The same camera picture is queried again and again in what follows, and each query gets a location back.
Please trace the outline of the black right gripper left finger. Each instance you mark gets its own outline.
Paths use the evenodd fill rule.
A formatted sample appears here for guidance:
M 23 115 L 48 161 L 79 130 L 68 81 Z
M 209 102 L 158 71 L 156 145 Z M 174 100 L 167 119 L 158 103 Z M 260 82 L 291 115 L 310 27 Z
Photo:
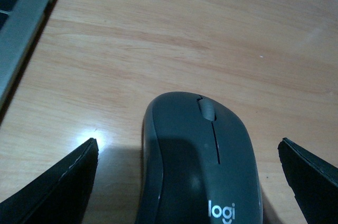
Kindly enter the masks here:
M 82 223 L 97 164 L 91 138 L 1 202 L 1 223 Z

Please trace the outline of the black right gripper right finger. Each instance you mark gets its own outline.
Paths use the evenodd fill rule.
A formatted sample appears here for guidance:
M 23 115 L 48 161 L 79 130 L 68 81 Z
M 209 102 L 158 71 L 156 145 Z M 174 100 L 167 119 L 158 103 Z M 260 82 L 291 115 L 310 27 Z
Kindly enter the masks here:
M 337 223 L 337 168 L 288 138 L 278 154 L 307 223 Z

